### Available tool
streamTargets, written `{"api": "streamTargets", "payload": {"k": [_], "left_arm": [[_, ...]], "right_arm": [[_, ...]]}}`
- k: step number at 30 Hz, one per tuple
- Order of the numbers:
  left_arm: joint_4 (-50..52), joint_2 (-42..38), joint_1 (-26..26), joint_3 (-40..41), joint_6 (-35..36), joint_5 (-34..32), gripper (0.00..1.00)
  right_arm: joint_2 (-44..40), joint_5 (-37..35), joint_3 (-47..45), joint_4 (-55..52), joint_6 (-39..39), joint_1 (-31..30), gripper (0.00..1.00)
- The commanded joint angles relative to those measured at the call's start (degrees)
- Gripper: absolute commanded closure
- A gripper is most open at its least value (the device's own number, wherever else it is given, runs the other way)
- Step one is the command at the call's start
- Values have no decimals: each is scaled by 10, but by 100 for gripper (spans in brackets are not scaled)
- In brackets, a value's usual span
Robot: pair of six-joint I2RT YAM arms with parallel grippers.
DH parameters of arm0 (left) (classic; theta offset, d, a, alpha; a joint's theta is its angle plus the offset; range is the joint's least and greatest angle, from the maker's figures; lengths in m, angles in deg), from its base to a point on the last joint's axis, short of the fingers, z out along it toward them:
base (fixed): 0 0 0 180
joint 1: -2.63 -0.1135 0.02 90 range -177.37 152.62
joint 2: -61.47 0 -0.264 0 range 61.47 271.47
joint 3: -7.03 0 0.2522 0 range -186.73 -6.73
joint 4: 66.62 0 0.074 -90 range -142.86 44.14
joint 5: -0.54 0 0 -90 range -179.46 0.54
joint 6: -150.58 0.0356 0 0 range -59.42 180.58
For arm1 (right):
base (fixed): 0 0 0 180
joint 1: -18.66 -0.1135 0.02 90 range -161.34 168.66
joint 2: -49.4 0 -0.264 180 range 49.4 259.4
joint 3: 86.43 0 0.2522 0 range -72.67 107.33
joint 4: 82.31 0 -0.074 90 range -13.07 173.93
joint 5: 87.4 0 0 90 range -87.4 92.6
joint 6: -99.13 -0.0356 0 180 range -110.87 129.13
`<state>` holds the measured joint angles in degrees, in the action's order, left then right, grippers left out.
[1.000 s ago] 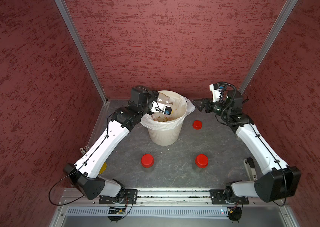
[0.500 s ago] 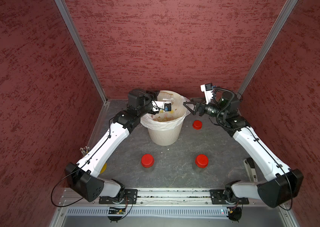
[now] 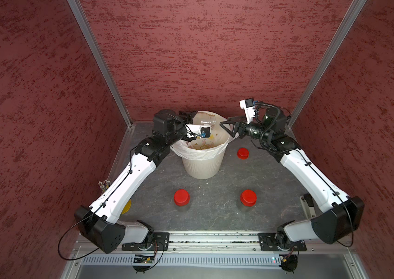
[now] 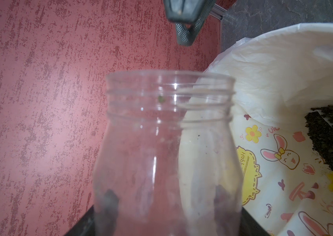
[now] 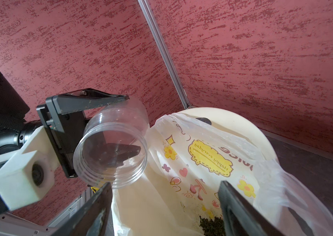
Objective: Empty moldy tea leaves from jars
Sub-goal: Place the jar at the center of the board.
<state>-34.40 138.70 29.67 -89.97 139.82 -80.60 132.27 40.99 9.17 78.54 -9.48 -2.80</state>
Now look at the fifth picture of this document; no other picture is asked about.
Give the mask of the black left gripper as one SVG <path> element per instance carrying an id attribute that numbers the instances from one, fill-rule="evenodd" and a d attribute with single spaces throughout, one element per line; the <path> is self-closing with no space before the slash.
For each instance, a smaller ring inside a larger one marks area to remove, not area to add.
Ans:
<path id="1" fill-rule="evenodd" d="M 75 149 L 86 127 L 84 111 L 124 102 L 128 95 L 109 94 L 92 88 L 48 97 L 37 106 L 37 113 L 50 139 L 57 159 L 67 178 L 76 178 L 73 166 Z M 140 154 L 136 145 L 107 143 L 91 150 L 91 157 L 103 167 L 120 167 L 124 162 Z"/>

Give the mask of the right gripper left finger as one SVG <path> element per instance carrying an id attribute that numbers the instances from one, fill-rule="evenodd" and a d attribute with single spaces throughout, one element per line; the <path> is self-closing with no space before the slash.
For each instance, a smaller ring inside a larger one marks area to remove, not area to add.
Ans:
<path id="1" fill-rule="evenodd" d="M 110 183 L 104 184 L 53 236 L 112 236 Z"/>

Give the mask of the red lid jar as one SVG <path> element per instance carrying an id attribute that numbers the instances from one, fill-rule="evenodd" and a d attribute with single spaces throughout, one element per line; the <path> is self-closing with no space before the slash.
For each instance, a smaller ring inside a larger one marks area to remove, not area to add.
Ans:
<path id="1" fill-rule="evenodd" d="M 76 174 L 98 188 L 106 183 L 113 189 L 134 183 L 146 168 L 149 128 L 146 108 L 137 98 L 105 106 L 87 123 L 75 149 Z"/>

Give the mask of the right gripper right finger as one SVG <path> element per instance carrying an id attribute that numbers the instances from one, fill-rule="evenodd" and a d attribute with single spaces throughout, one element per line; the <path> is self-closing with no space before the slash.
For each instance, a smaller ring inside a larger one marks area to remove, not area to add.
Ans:
<path id="1" fill-rule="evenodd" d="M 234 187 L 222 181 L 218 191 L 227 236 L 281 236 Z"/>

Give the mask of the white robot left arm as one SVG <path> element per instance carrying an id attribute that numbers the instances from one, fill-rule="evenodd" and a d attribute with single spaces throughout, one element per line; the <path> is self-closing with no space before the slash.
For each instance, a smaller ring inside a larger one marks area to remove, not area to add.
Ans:
<path id="1" fill-rule="evenodd" d="M 103 236 L 112 190 L 134 183 L 147 163 L 147 117 L 127 95 L 81 89 L 47 98 L 40 117 L 0 72 L 0 235 Z M 61 166 L 99 188 L 61 227 L 40 227 L 7 214 L 41 200 Z"/>

